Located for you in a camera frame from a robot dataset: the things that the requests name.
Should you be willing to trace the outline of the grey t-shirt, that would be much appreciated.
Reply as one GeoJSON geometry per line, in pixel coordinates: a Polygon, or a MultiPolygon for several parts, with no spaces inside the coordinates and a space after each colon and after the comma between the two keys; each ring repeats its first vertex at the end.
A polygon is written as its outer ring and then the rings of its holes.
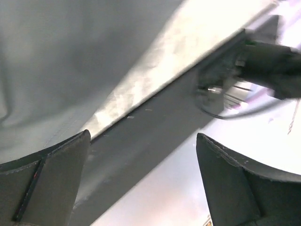
{"type": "Polygon", "coordinates": [[[180,4],[1,1],[0,161],[77,134],[180,4]]]}

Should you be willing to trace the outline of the black base beam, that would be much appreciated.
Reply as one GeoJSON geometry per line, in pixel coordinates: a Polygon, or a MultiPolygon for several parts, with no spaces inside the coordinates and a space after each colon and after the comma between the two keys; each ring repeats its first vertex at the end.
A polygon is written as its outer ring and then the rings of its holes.
{"type": "Polygon", "coordinates": [[[238,37],[94,138],[72,226],[201,225],[208,210],[196,135],[210,118],[195,106],[202,72],[231,59],[238,37]]]}

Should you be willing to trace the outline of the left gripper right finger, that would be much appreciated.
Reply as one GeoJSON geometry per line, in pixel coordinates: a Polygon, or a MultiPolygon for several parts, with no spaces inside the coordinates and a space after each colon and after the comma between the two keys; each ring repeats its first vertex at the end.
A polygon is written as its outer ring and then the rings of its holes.
{"type": "Polygon", "coordinates": [[[203,133],[196,150],[213,225],[301,224],[300,175],[253,160],[203,133]]]}

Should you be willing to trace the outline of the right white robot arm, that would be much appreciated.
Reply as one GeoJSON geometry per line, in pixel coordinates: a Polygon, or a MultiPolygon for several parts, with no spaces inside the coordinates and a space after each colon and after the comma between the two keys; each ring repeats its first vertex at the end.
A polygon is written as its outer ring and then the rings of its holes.
{"type": "Polygon", "coordinates": [[[232,120],[256,115],[276,107],[285,99],[301,97],[301,53],[290,47],[250,41],[239,52],[222,65],[222,70],[212,78],[201,82],[196,91],[197,107],[204,113],[220,119],[232,120]],[[235,82],[244,80],[265,86],[274,91],[276,101],[254,108],[247,112],[228,116],[216,115],[205,106],[210,88],[221,88],[219,96],[234,86],[235,82]]]}

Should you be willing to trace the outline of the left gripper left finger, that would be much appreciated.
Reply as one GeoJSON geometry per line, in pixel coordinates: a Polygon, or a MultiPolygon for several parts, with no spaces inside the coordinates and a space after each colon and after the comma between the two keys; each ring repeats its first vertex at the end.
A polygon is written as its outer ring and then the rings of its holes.
{"type": "Polygon", "coordinates": [[[2,226],[66,226],[90,147],[84,130],[52,147],[0,166],[2,226]]]}

